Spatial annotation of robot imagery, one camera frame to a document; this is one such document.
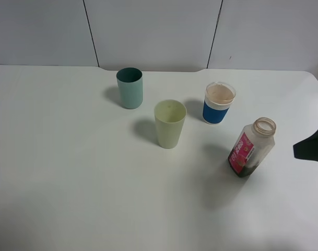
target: pink label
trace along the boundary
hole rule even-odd
[[[243,133],[229,158],[231,166],[237,173],[241,172],[253,151],[253,143],[247,138],[246,134]]]

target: plastic cup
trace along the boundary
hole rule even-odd
[[[214,82],[206,87],[203,118],[209,124],[219,124],[235,98],[235,89],[223,82]]]
[[[127,109],[138,108],[143,102],[143,73],[136,68],[124,68],[116,74],[122,104]]]
[[[155,106],[154,116],[159,145],[165,149],[174,148],[179,142],[186,107],[176,100],[164,100]]]

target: bottle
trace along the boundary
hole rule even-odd
[[[276,124],[269,118],[259,118],[246,125],[235,143],[228,162],[239,177],[251,175],[275,145]]]

